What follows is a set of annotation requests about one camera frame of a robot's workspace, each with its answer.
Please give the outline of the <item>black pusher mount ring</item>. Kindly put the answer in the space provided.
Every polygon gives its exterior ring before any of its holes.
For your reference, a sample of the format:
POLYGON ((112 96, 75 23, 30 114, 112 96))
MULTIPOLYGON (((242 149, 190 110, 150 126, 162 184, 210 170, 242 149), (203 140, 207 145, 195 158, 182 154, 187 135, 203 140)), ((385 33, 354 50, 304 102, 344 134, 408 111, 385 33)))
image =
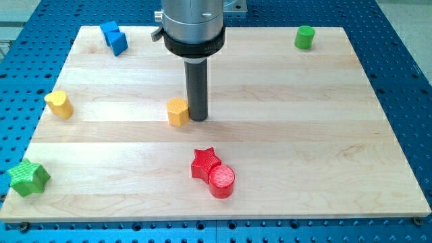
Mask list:
POLYGON ((199 44, 187 44, 177 41, 170 37, 165 31, 163 32, 165 47, 179 57, 187 59, 207 58, 218 52, 225 44, 225 23, 221 32, 213 39, 199 44))

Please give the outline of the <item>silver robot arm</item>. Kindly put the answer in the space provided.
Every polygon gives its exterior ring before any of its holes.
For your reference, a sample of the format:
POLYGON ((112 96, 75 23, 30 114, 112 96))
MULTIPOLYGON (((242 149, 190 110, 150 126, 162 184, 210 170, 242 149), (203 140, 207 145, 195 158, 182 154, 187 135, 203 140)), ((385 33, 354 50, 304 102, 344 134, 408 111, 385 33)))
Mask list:
POLYGON ((247 13, 246 0, 162 0, 155 12, 160 23, 151 34, 153 42, 163 39, 165 48, 184 60, 187 104, 190 119, 208 117, 207 59, 225 43, 225 14, 247 13))

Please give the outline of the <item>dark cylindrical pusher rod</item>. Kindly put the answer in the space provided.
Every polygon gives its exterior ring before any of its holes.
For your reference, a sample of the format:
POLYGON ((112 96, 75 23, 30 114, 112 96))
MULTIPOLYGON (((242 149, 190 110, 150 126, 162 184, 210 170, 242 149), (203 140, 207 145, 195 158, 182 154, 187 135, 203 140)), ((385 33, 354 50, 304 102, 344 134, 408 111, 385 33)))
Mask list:
POLYGON ((186 94, 190 119, 201 122, 208 116, 207 60, 184 62, 186 94))

